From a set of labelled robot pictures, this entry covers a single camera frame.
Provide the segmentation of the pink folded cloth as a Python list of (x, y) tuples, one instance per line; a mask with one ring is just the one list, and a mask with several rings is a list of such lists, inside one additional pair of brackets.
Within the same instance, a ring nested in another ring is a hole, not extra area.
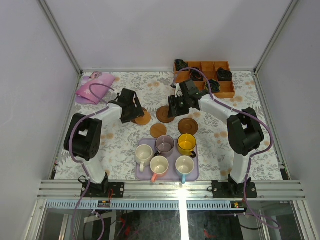
[(75, 93), (75, 102), (97, 105), (111, 89), (115, 79), (115, 76), (104, 72), (93, 72), (84, 76), (80, 88)]

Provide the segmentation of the rolled dark sock front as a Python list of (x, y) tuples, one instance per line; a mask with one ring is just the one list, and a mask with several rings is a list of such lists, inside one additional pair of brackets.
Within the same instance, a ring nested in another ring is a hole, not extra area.
[(209, 82), (209, 85), (208, 85), (208, 82), (206, 80), (203, 81), (204, 82), (204, 89), (206, 91), (209, 91), (209, 85), (210, 85), (210, 89), (211, 89), (211, 92), (212, 93), (219, 93), (220, 92), (220, 89), (221, 89), (221, 86), (220, 86), (220, 83), (214, 79), (209, 79), (208, 82)]

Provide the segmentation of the rolled dark sock right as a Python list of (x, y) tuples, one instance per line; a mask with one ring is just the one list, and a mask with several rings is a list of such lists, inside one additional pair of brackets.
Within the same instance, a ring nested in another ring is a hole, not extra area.
[(231, 71), (223, 69), (220, 67), (217, 72), (217, 79), (219, 82), (229, 82), (232, 80), (233, 74)]

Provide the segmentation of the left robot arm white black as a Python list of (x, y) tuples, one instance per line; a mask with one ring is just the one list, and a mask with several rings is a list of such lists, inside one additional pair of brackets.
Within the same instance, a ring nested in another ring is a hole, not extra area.
[(72, 116), (63, 147), (74, 162), (81, 164), (98, 197), (105, 197), (110, 190), (99, 157), (102, 129), (108, 124), (117, 121), (125, 124), (144, 115), (137, 93), (124, 88), (105, 108), (89, 115)]

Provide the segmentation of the orange wooden compartment box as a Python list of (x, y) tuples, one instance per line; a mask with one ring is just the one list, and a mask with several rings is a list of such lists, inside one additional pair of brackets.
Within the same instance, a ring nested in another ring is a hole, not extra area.
[[(173, 65), (174, 80), (173, 86), (182, 83), (190, 78), (190, 70), (198, 68), (198, 71), (203, 76), (203, 81), (193, 81), (196, 87), (202, 91), (205, 90), (204, 80), (208, 81), (213, 79), (218, 81), (217, 70), (223, 68), (225, 70), (231, 71), (228, 61), (185, 61), (188, 63), (188, 68), (181, 69), (180, 71), (175, 71), (175, 62)], [(218, 81), (220, 84), (220, 92), (213, 93), (217, 98), (226, 99), (233, 98), (235, 96), (235, 87), (233, 83), (233, 78), (231, 81)]]

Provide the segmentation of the rolled dark sock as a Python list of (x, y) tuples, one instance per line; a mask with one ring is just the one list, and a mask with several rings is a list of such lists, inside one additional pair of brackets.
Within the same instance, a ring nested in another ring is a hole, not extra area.
[(211, 89), (211, 92), (212, 93), (219, 93), (220, 92), (220, 89), (221, 89), (221, 86), (220, 86), (220, 83), (214, 79), (209, 79), (208, 82), (209, 82), (209, 85), (208, 85), (208, 82), (206, 80), (203, 81), (204, 82), (204, 89), (206, 91), (209, 91), (209, 85), (210, 85), (210, 89)]
[(189, 70), (189, 76), (194, 82), (202, 82), (204, 80), (204, 77), (199, 72), (198, 68), (190, 69)]
[(229, 82), (232, 80), (233, 74), (231, 71), (223, 69), (220, 67), (217, 72), (217, 79), (219, 82)]
[(179, 72), (181, 69), (185, 69), (189, 67), (189, 64), (182, 59), (174, 60), (175, 71)]

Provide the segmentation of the light wooden coaster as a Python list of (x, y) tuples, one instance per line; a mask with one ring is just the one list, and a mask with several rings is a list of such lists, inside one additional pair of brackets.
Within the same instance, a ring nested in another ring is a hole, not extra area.
[(167, 134), (167, 128), (162, 123), (156, 123), (156, 124), (152, 125), (150, 128), (150, 135), (153, 138), (158, 138), (158, 137), (164, 136), (166, 134)]
[(151, 114), (144, 107), (142, 108), (142, 110), (144, 115), (131, 120), (132, 123), (144, 126), (151, 121)]

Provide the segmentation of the rolled dark sock far left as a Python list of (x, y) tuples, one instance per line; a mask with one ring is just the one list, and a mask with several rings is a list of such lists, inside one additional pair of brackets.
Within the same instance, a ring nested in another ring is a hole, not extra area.
[(181, 69), (185, 69), (189, 67), (189, 64), (182, 59), (174, 60), (175, 71), (179, 72)]

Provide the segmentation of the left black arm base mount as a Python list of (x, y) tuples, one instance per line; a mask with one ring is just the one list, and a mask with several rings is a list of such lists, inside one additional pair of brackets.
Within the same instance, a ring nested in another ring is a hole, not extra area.
[(125, 183), (109, 181), (107, 175), (105, 175), (102, 183), (90, 183), (86, 193), (85, 190), (89, 181), (84, 175), (80, 176), (77, 181), (82, 184), (80, 195), (84, 198), (119, 199), (124, 197)]

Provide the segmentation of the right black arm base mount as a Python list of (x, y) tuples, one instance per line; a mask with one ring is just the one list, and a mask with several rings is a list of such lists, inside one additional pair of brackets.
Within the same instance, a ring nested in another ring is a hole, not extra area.
[(256, 199), (258, 197), (256, 185), (254, 182), (251, 182), (251, 178), (247, 181), (246, 186), (245, 183), (237, 184), (230, 181), (213, 180), (211, 182), (211, 191), (215, 199), (243, 199), (244, 195), (246, 195), (248, 199)]

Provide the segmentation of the dark grooved wooden coaster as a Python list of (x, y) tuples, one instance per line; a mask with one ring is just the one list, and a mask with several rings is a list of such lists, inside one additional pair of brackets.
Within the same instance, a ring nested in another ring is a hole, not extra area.
[(178, 130), (181, 134), (195, 135), (198, 129), (199, 125), (193, 118), (183, 118), (178, 123)]
[(169, 114), (169, 106), (161, 106), (157, 112), (156, 112), (156, 117), (161, 123), (171, 123), (172, 121), (175, 120), (175, 117), (168, 117)]

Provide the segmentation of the light wooden coaster front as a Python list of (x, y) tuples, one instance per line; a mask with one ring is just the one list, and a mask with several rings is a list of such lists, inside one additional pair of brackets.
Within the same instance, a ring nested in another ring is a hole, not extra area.
[(162, 123), (156, 123), (156, 124), (152, 125), (150, 128), (150, 135), (153, 138), (158, 138), (158, 137), (164, 136), (166, 134), (167, 134), (167, 128)]

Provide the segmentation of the purple glass mug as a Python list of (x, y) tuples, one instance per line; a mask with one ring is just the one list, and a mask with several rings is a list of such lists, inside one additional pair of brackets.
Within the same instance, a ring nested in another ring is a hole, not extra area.
[(172, 155), (175, 147), (175, 141), (171, 136), (161, 135), (155, 141), (154, 156), (163, 156), (168, 158)]

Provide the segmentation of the cream white mug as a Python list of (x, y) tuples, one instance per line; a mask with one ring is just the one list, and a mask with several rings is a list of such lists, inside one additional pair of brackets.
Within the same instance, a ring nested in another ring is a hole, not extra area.
[(142, 144), (136, 148), (134, 159), (138, 164), (138, 169), (140, 172), (143, 172), (145, 168), (150, 165), (153, 157), (154, 151), (149, 145)]

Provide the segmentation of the yellow mug black rim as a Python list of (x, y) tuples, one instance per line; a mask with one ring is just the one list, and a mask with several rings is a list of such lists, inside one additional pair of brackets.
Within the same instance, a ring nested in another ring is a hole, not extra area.
[(196, 138), (188, 133), (182, 134), (177, 139), (178, 152), (183, 156), (195, 158), (197, 156), (195, 148), (197, 146)]

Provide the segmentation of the aluminium front rail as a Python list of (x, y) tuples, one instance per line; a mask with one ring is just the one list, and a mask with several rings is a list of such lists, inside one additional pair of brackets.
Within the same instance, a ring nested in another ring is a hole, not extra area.
[[(179, 182), (124, 180), (124, 200), (209, 200), (222, 194), (223, 187), (209, 181)], [(255, 201), (305, 201), (306, 194), (297, 180), (253, 180), (255, 186), (248, 191), (255, 194)], [(82, 184), (77, 180), (42, 180), (38, 199), (77, 200)]]

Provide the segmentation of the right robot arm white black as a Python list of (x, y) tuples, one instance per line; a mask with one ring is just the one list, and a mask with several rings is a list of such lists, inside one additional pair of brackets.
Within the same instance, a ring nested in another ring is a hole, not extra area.
[(197, 109), (214, 116), (227, 126), (228, 142), (234, 152), (233, 168), (228, 192), (240, 197), (246, 191), (245, 177), (248, 174), (249, 154), (259, 148), (264, 140), (261, 122), (252, 108), (238, 110), (218, 100), (208, 90), (200, 91), (193, 80), (172, 83), (175, 94), (168, 97), (168, 117), (187, 115), (190, 109)]

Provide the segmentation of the lavender serving tray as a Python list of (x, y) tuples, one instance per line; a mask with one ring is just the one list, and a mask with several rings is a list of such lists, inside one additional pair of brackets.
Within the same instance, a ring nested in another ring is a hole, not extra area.
[[(182, 177), (178, 175), (176, 171), (176, 160), (181, 157), (182, 155), (179, 153), (177, 148), (177, 139), (175, 141), (175, 147), (172, 154), (167, 158), (169, 162), (169, 168), (165, 176), (159, 177), (157, 180), (165, 181), (165, 182), (180, 182)], [(156, 152), (156, 139), (155, 138), (142, 138), (138, 145), (148, 145), (150, 146), (154, 152)], [(194, 161), (194, 169), (193, 171), (186, 176), (187, 182), (194, 182), (199, 178), (199, 163), (198, 163), (198, 156), (192, 158)], [(137, 163), (135, 167), (135, 176), (140, 181), (147, 181), (150, 182), (153, 177), (153, 172), (151, 171), (150, 167), (145, 167), (143, 172), (140, 172), (140, 165)]]

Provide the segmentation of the rolled dark sock middle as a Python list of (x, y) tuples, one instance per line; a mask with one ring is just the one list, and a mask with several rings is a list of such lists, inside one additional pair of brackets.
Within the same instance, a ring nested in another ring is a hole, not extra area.
[(204, 80), (204, 77), (199, 72), (198, 68), (190, 69), (189, 70), (189, 76), (194, 82), (202, 82)]

